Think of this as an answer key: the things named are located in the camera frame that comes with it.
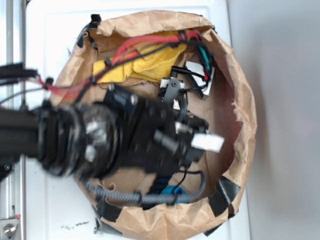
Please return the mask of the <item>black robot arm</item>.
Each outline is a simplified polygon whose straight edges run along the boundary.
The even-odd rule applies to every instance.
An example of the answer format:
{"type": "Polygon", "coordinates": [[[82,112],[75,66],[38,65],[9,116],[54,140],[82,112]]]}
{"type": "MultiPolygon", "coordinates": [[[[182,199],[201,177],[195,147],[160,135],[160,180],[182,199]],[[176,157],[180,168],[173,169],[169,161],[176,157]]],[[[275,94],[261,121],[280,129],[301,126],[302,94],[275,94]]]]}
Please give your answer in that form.
{"type": "Polygon", "coordinates": [[[111,84],[104,100],[0,112],[0,162],[36,158],[54,176],[105,178],[121,168],[171,175],[218,153],[224,138],[187,110],[183,84],[167,81],[164,98],[111,84]]]}

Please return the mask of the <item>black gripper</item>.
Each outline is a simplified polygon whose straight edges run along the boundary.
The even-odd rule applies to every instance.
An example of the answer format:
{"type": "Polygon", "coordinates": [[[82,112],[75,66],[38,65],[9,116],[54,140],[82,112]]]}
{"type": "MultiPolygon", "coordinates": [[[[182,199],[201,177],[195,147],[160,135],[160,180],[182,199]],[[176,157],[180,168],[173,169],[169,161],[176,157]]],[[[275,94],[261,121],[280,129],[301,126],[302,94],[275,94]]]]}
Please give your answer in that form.
{"type": "MultiPolygon", "coordinates": [[[[200,63],[187,61],[185,67],[205,76],[200,63]]],[[[200,88],[199,97],[209,97],[214,74],[212,67],[208,80],[192,74],[187,79],[194,88],[200,88]]],[[[190,113],[180,115],[158,98],[117,84],[108,86],[103,103],[115,118],[118,136],[108,174],[120,168],[140,168],[148,174],[172,175],[199,162],[204,151],[220,152],[225,141],[222,136],[206,133],[209,128],[206,120],[190,113]]]]}

